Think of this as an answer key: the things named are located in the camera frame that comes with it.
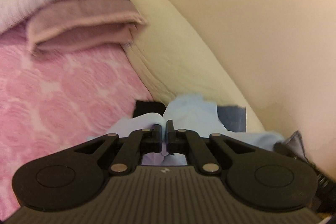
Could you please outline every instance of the wall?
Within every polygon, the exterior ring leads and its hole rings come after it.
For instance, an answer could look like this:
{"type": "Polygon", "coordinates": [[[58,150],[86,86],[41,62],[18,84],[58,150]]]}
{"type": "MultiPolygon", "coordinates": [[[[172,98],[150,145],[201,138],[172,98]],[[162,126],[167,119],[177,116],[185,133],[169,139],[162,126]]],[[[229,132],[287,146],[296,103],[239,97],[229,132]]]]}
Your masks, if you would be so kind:
{"type": "Polygon", "coordinates": [[[299,129],[336,177],[336,0],[170,0],[266,129],[299,129]]]}

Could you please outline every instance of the pink bed sheet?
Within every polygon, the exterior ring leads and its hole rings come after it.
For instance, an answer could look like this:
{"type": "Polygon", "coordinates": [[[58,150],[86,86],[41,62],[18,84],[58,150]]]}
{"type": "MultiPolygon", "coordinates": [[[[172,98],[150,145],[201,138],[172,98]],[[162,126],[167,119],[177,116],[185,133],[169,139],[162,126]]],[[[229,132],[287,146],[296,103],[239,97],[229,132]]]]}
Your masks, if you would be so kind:
{"type": "Polygon", "coordinates": [[[120,45],[36,60],[24,24],[0,36],[0,219],[19,207],[21,165],[104,134],[151,98],[120,45]]]}

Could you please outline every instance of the pink blanket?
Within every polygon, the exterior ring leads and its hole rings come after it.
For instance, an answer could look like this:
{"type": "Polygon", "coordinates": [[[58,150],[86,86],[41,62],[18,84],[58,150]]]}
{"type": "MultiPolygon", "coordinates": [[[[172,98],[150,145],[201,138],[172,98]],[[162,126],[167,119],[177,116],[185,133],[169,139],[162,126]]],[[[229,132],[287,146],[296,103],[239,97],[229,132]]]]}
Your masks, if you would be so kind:
{"type": "Polygon", "coordinates": [[[0,36],[0,219],[19,207],[21,165],[103,134],[147,99],[119,44],[36,60],[23,24],[0,36]]]}

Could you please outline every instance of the ribbed gray surface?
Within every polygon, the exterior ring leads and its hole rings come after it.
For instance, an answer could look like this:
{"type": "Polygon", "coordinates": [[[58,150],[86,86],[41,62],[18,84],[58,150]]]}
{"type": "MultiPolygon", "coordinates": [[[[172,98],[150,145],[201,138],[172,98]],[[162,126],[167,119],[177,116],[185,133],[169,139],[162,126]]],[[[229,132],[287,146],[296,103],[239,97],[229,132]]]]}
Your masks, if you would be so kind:
{"type": "Polygon", "coordinates": [[[44,213],[23,207],[6,224],[316,224],[304,208],[267,213],[230,196],[221,181],[192,166],[139,166],[113,177],[89,203],[65,212],[44,213]]]}

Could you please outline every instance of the navy blue cloth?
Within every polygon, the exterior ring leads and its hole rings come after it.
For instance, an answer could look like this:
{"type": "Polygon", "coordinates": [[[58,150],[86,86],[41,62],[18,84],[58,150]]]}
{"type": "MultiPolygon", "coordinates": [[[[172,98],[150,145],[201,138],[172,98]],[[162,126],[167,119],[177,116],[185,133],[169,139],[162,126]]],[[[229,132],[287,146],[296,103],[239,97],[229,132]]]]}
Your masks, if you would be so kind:
{"type": "Polygon", "coordinates": [[[246,132],[246,108],[217,106],[218,119],[232,132],[246,132]]]}

